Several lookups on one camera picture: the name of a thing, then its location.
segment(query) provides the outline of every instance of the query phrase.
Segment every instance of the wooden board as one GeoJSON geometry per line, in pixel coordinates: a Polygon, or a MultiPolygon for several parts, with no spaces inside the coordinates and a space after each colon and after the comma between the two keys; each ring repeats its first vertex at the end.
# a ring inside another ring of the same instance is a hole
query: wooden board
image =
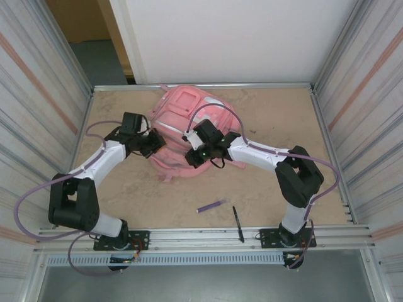
{"type": "MultiPolygon", "coordinates": [[[[280,148],[305,147],[310,155],[327,158],[321,131],[306,89],[223,89],[210,93],[228,100],[242,118],[247,137],[280,148]]],[[[97,92],[88,125],[101,120],[122,120],[125,111],[147,115],[163,95],[162,91],[97,92]]],[[[106,135],[114,124],[94,128],[106,135]]],[[[84,162],[99,141],[85,137],[77,163],[84,162]]],[[[325,177],[322,188],[331,186],[330,169],[320,166],[325,177]]],[[[210,168],[189,179],[169,183],[157,179],[148,160],[131,155],[119,164],[98,188],[101,210],[128,221],[130,228],[235,227],[232,206],[236,206],[241,225],[275,226],[286,210],[274,174],[254,166],[241,170],[226,165],[210,168]],[[220,199],[228,202],[197,214],[196,209],[220,199]]],[[[338,191],[322,198],[310,217],[316,224],[346,223],[338,191]]]]}

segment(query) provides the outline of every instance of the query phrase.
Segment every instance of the metal wall panel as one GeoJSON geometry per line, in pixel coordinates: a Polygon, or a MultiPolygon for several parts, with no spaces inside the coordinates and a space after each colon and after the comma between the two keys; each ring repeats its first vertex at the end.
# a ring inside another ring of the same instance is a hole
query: metal wall panel
{"type": "Polygon", "coordinates": [[[319,104],[356,219],[369,224],[403,298],[403,1],[372,1],[324,81],[319,104]]]}
{"type": "MultiPolygon", "coordinates": [[[[27,190],[68,171],[91,87],[41,1],[0,2],[0,300],[22,293],[34,240],[13,207],[27,190]]],[[[20,210],[32,231],[48,226],[49,191],[20,210]]]]}

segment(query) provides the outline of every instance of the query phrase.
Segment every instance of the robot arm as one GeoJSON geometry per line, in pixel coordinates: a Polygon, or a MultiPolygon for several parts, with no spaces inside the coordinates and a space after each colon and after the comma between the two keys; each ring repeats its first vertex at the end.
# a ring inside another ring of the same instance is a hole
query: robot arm
{"type": "MultiPolygon", "coordinates": [[[[128,112],[123,115],[122,125],[107,135],[105,141],[105,149],[101,146],[82,166],[68,174],[83,170],[104,149],[98,161],[75,177],[51,186],[48,218],[55,225],[115,238],[113,244],[118,247],[127,243],[127,223],[100,212],[96,188],[132,152],[148,158],[164,146],[165,141],[157,130],[149,129],[145,116],[128,112]]],[[[57,174],[54,179],[68,174],[57,174]]]]}
{"type": "Polygon", "coordinates": [[[279,226],[281,242],[285,247],[293,247],[296,244],[306,225],[305,214],[309,201],[319,191],[324,178],[313,161],[277,153],[308,155],[304,148],[296,146],[291,150],[280,149],[252,141],[247,145],[239,133],[228,132],[223,135],[209,120],[197,124],[184,139],[193,147],[186,154],[186,159],[194,168],[207,160],[226,159],[245,162],[275,173],[281,193],[288,203],[287,212],[279,226]],[[264,149],[276,153],[270,154],[264,149]]]}

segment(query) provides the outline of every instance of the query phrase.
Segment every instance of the pink backpack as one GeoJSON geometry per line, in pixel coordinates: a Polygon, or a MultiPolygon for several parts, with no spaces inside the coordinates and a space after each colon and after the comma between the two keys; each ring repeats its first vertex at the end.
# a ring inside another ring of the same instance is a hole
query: pink backpack
{"type": "MultiPolygon", "coordinates": [[[[231,105],[212,94],[194,86],[177,86],[168,90],[151,111],[151,127],[158,130],[164,137],[166,146],[150,157],[151,164],[159,171],[158,176],[164,181],[172,177],[193,177],[206,171],[212,166],[205,162],[199,168],[190,166],[184,155],[191,149],[191,145],[182,139],[190,118],[197,108],[208,103],[219,103],[233,109],[231,105]]],[[[200,121],[209,119],[223,134],[237,131],[240,127],[238,120],[227,110],[218,106],[207,106],[201,109],[192,122],[191,129],[200,121]]],[[[230,162],[241,169],[245,163],[230,162]]]]}

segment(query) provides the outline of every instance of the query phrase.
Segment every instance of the pen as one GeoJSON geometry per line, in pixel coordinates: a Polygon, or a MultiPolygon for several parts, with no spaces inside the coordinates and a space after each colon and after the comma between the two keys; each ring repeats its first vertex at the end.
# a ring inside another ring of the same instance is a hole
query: pen
{"type": "Polygon", "coordinates": [[[235,206],[233,206],[232,209],[234,210],[235,220],[237,221],[239,240],[240,240],[242,243],[244,243],[244,242],[245,242],[245,238],[244,238],[244,234],[242,233],[241,224],[239,223],[239,218],[238,218],[237,210],[235,210],[235,206]]]}
{"type": "Polygon", "coordinates": [[[220,201],[216,201],[215,203],[211,203],[211,204],[208,204],[206,206],[202,206],[201,208],[198,208],[196,210],[196,213],[201,213],[203,211],[209,210],[209,209],[214,208],[215,206],[219,206],[219,205],[221,205],[221,204],[223,204],[225,202],[226,202],[226,200],[223,199],[223,200],[220,200],[220,201]]]}

